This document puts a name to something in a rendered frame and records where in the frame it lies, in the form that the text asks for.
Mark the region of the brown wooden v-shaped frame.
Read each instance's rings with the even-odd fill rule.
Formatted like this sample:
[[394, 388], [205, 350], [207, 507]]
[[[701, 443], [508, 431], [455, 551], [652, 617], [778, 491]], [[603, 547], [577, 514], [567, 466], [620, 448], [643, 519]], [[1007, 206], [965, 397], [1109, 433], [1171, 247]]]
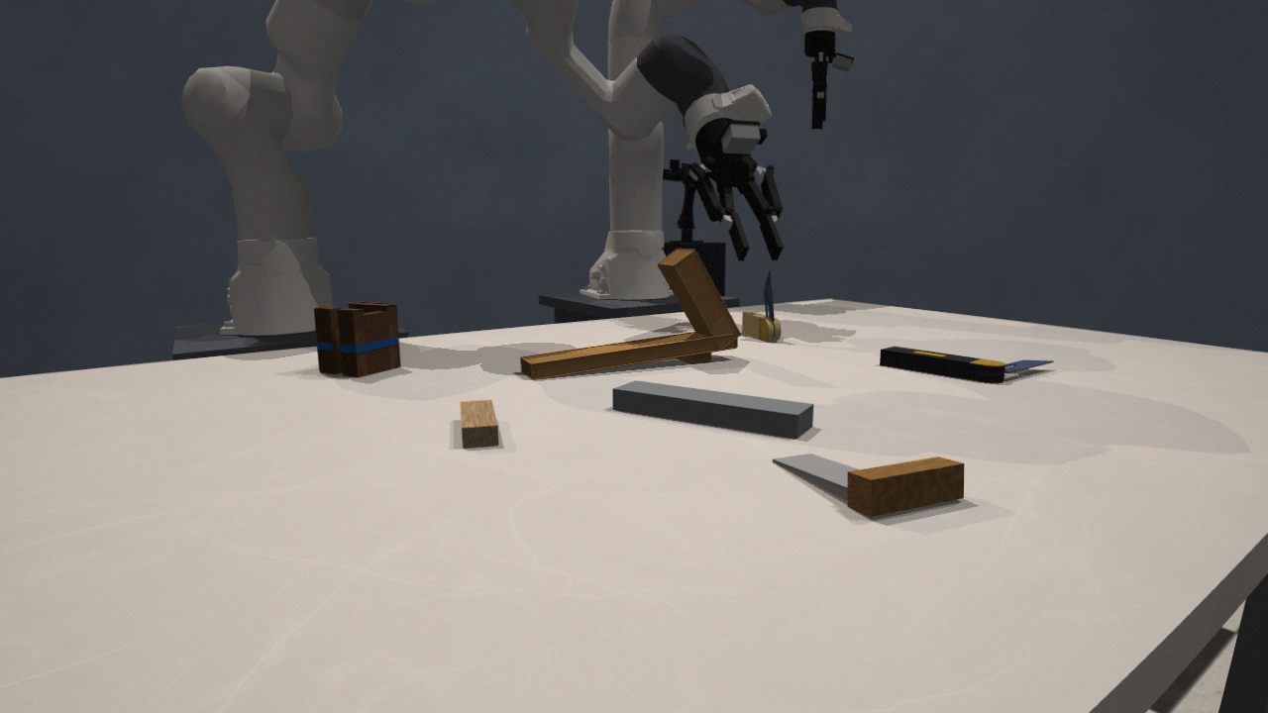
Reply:
[[714, 280], [702, 266], [696, 250], [677, 249], [661, 263], [661, 273], [670, 280], [670, 288], [683, 307], [694, 331], [650, 337], [637, 343], [615, 343], [574, 351], [553, 351], [521, 356], [521, 370], [533, 381], [566, 377], [583, 370], [602, 370], [639, 362], [658, 362], [694, 356], [714, 351], [732, 351], [738, 348], [741, 331], [723, 298], [716, 293]]

